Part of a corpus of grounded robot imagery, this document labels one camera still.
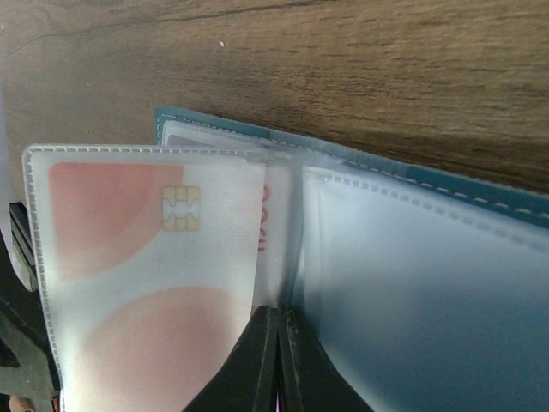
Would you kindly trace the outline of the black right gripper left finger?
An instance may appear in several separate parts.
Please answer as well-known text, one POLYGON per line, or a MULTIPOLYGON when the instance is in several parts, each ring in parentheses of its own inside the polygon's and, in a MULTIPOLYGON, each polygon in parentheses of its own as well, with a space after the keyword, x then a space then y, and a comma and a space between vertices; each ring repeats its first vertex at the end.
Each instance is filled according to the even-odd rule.
POLYGON ((184 410, 277 410, 278 329, 278 311, 258 307, 221 369, 184 410))

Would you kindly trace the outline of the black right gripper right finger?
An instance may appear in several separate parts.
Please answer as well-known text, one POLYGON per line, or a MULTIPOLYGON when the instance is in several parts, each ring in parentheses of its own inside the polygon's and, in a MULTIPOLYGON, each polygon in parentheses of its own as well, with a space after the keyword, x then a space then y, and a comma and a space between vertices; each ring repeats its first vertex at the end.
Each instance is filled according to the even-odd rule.
POLYGON ((305 315, 279 308, 279 405, 281 411, 370 411, 338 373, 305 315))

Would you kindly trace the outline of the red circles card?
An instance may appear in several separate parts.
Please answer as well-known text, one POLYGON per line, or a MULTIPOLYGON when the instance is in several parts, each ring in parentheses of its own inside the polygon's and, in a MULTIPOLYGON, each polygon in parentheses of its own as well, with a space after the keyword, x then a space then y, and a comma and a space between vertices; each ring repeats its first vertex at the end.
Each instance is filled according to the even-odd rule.
POLYGON ((250 317, 264 168, 63 162, 48 173, 68 411, 180 411, 250 317))

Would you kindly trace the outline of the blue card holder wallet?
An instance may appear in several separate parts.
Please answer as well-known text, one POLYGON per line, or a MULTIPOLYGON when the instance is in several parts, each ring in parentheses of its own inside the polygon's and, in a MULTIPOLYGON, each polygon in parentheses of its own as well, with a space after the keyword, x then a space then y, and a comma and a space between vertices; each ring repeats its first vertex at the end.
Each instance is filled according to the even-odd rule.
POLYGON ((546 196, 199 112, 161 107, 155 126, 151 145, 21 157, 62 410, 50 168, 234 159, 264 168, 248 322, 299 309, 370 411, 547 410, 546 196))

